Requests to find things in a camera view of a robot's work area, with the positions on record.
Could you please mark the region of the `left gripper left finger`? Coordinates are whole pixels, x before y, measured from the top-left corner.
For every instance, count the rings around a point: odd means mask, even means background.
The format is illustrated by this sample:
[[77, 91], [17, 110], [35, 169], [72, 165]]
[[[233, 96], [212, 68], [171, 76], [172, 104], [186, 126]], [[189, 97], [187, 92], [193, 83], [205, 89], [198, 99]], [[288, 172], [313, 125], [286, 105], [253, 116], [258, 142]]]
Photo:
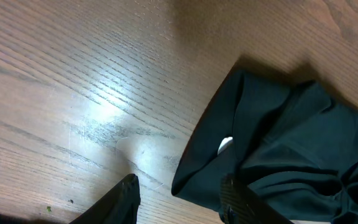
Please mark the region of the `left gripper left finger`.
[[128, 174], [70, 224], [136, 224], [140, 202], [138, 176]]

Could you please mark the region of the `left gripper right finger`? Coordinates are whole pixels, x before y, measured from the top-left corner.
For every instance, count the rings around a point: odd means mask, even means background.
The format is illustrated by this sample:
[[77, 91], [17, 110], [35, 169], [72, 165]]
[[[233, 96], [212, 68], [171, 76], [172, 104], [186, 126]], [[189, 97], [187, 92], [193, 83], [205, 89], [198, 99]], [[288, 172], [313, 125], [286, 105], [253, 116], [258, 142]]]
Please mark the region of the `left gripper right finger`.
[[233, 175], [222, 179], [220, 199], [225, 224], [292, 224]]

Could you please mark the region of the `black polo shirt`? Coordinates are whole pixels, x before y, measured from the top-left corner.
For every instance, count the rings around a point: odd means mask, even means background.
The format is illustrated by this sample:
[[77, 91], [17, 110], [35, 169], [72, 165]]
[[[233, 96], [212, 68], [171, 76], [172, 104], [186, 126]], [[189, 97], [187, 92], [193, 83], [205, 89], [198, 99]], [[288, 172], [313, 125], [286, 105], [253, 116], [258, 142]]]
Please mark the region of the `black polo shirt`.
[[358, 112], [314, 81], [290, 87], [238, 70], [196, 125], [172, 194], [222, 212], [228, 174], [287, 219], [358, 223]]

